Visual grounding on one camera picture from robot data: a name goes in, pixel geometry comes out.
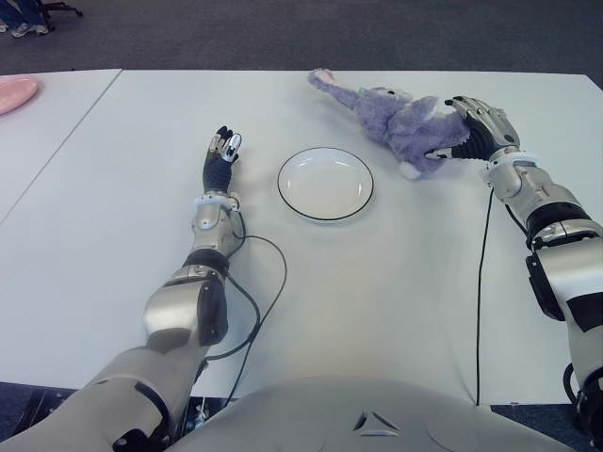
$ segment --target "triangle logo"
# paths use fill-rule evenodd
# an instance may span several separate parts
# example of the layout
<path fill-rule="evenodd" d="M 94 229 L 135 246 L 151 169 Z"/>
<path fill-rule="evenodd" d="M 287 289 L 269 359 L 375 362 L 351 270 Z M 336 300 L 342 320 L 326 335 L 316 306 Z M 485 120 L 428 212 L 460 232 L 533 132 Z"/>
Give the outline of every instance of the triangle logo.
<path fill-rule="evenodd" d="M 358 436 L 399 436 L 399 427 L 373 410 L 360 414 L 353 431 Z"/>

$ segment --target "purple plush toy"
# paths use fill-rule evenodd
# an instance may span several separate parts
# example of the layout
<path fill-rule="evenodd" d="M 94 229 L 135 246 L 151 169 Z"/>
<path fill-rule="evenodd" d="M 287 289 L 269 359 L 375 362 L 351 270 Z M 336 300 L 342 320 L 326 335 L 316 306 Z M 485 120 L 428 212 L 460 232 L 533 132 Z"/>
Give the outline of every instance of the purple plush toy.
<path fill-rule="evenodd" d="M 410 94 L 388 88 L 356 92 L 339 85 L 328 69 L 312 71 L 308 81 L 353 110 L 371 138 L 389 145 L 407 179 L 432 173 L 444 163 L 425 158 L 425 153 L 469 138 L 469 129 L 457 112 L 436 113 L 437 97 L 413 101 Z"/>

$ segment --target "shoe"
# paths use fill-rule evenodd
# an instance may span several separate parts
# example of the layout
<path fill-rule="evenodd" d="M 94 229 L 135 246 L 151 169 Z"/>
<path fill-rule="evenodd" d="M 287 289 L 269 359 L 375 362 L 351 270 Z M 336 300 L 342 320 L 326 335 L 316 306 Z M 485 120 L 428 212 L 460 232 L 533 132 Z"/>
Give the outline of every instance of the shoe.
<path fill-rule="evenodd" d="M 34 25 L 33 28 L 34 31 L 38 33 L 38 36 L 47 35 L 49 31 L 46 25 Z"/>
<path fill-rule="evenodd" d="M 10 34 L 13 38 L 22 38 L 31 31 L 34 31 L 34 25 L 20 24 L 19 28 L 17 28 L 16 30 L 12 30 Z"/>

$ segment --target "pink plate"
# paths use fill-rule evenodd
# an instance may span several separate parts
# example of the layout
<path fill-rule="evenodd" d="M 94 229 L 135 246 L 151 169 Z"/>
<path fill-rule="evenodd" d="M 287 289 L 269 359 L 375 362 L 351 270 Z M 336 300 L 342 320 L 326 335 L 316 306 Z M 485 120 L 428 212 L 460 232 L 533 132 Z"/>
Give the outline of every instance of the pink plate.
<path fill-rule="evenodd" d="M 32 75 L 15 75 L 0 80 L 0 115 L 23 105 L 38 91 L 40 82 Z"/>

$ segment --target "white plate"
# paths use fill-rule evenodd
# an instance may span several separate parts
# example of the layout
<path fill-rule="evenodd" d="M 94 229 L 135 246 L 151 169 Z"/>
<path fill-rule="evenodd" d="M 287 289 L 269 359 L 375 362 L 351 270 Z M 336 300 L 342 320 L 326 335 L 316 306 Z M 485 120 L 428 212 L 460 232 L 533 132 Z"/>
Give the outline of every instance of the white plate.
<path fill-rule="evenodd" d="M 373 176 L 351 153 L 312 148 L 283 164 L 278 187 L 283 200 L 296 212 L 313 219 L 335 220 L 367 205 L 373 193 Z"/>

